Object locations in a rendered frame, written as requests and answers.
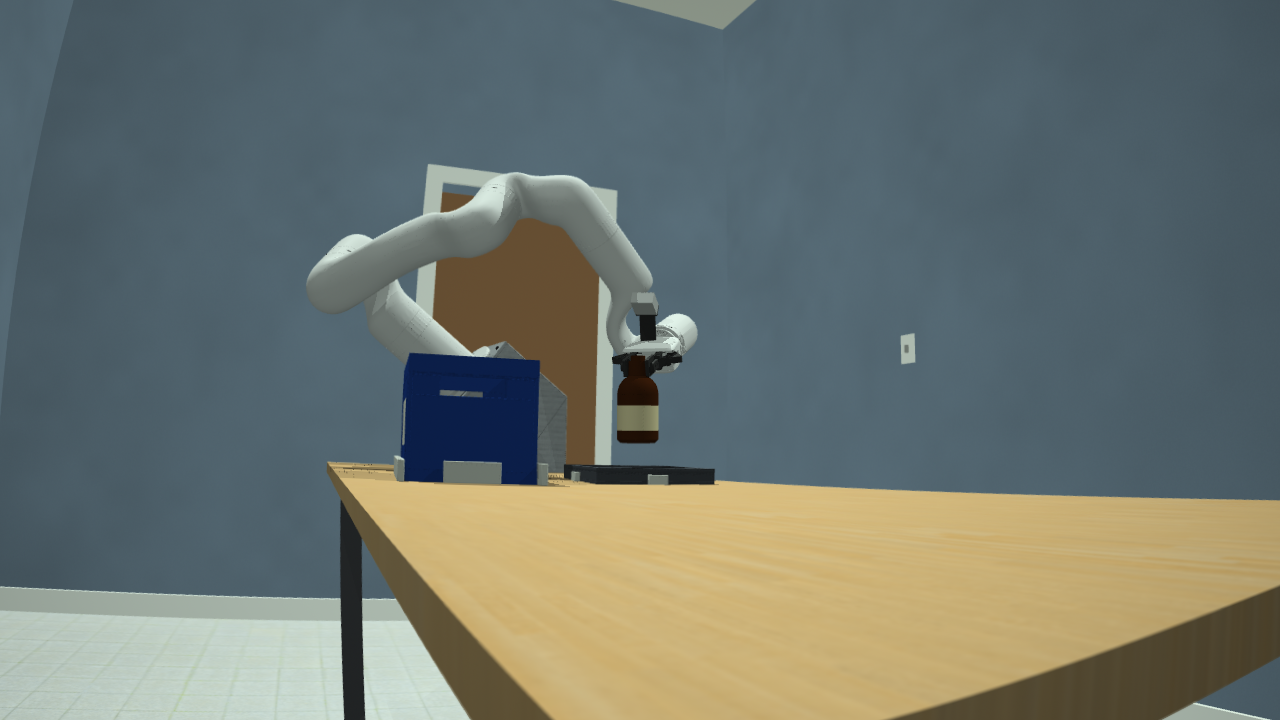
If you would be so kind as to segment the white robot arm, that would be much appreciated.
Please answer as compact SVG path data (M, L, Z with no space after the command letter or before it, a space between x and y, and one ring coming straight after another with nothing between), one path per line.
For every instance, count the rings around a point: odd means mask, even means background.
M695 345L698 328L689 316L673 314L657 324L652 273L596 193L573 176L498 176L454 211L425 214L375 240L349 234L310 272L308 301L326 314L364 302L370 333L404 365L410 354L489 357L486 346L470 354L397 279L445 258L490 252L525 218L563 228L611 290L605 332L617 355L637 340L657 340L657 329L678 338L682 356ZM640 316L639 336L626 324L631 307Z

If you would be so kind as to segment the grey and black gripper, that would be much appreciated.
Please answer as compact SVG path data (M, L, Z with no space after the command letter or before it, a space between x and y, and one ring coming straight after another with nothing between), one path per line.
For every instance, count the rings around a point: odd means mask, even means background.
M660 334L658 333L660 331ZM664 334L667 332L667 334ZM657 329L657 340L635 341L623 348L625 354L612 357L613 364L620 364L621 372L628 377L628 361L631 356L645 356L646 377L660 373L675 372L682 363L682 347L678 338L669 331Z

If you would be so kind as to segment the brown glass bottle with beige label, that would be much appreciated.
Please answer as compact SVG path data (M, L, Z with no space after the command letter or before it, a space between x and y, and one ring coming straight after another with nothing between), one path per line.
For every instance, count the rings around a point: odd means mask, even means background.
M645 356L634 355L628 377L617 391L617 439L620 443L655 443L659 430L659 393L646 377Z

